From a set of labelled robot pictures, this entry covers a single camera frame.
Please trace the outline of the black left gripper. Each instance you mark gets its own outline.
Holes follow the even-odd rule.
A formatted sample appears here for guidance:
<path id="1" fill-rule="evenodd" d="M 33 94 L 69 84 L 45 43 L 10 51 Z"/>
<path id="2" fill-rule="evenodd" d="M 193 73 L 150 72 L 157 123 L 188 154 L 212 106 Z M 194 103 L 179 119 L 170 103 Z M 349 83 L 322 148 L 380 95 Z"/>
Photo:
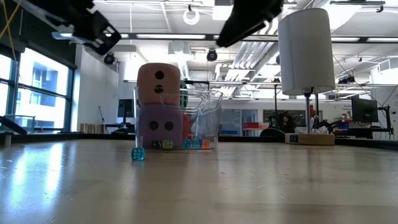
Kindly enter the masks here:
<path id="1" fill-rule="evenodd" d="M 92 11 L 93 0 L 26 0 L 22 7 L 41 14 L 56 27 L 73 27 L 70 40 L 107 54 L 120 40 L 121 34 L 99 11 Z"/>

